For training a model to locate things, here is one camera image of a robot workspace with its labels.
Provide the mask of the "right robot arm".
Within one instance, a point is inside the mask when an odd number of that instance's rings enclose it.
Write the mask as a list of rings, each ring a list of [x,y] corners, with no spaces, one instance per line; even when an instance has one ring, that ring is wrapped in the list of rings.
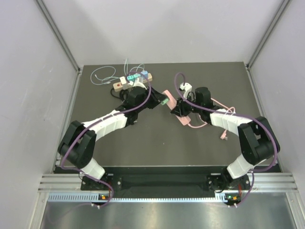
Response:
[[[235,188],[241,177],[265,160],[277,159],[280,145],[265,117],[238,116],[233,108],[226,108],[211,98],[206,87],[194,90],[190,84],[182,83],[177,91],[180,97],[170,107],[172,114],[181,120],[190,113],[198,114],[205,125],[220,127],[238,136],[241,154],[221,173],[226,188]]]

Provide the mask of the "green charger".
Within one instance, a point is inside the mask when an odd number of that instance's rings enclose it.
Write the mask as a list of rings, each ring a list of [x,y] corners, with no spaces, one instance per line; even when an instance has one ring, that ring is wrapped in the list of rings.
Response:
[[[168,101],[169,101],[168,99],[163,100],[163,101],[161,102],[161,105],[167,104]]]

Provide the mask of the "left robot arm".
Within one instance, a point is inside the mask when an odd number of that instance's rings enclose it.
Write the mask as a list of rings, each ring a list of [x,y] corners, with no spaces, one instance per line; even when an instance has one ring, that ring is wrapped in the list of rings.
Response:
[[[168,97],[153,88],[135,86],[123,97],[122,104],[109,114],[92,121],[70,123],[58,146],[58,153],[82,173],[92,177],[97,189],[108,184],[105,170],[93,158],[95,143],[107,134],[133,125],[139,112],[165,104]]]

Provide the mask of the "pink power strip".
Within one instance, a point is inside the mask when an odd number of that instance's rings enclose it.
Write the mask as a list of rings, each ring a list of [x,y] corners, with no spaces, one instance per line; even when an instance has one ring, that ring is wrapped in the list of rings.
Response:
[[[166,104],[170,108],[170,110],[173,110],[177,104],[176,99],[172,96],[172,94],[168,90],[163,91],[162,94],[164,94],[168,97],[168,101],[166,102]],[[175,117],[179,120],[179,122],[183,126],[189,125],[189,123],[191,121],[189,116],[179,117],[179,116],[175,115]]]

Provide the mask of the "beige wooden power strip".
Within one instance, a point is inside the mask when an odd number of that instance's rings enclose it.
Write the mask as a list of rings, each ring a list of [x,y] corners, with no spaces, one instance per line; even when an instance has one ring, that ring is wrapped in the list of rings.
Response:
[[[148,81],[151,82],[152,80],[153,80],[153,76],[150,73],[148,73]],[[113,84],[113,89],[114,89],[115,92],[119,92],[121,90],[126,90],[126,89],[129,89],[131,87],[132,86],[129,83],[127,84],[127,86],[124,87],[121,84],[121,81],[118,81],[118,82]]]

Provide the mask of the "white honor charger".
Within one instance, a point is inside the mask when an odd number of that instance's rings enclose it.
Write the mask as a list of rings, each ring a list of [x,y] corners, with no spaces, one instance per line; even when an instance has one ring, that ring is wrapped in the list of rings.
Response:
[[[126,78],[124,76],[120,77],[120,82],[121,82],[122,89],[127,90],[128,89],[128,81],[126,80]]]

